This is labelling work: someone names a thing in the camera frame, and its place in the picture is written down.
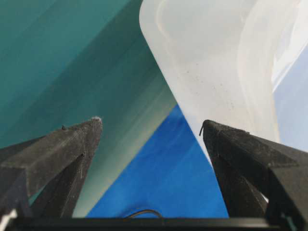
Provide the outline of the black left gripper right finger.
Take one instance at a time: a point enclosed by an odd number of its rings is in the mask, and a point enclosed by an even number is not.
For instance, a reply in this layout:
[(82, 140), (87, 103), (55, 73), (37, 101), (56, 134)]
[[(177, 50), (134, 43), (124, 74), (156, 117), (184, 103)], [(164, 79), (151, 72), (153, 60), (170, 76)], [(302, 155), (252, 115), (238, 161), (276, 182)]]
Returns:
[(308, 220), (308, 154), (212, 120), (200, 133), (231, 217)]

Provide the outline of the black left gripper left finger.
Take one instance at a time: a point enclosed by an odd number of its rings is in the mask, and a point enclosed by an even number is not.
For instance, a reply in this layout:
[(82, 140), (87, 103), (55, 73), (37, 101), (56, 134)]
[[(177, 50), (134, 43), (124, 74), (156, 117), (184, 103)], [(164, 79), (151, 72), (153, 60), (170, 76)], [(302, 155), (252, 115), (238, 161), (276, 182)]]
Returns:
[(0, 150), (0, 213), (70, 218), (100, 142), (93, 117)]

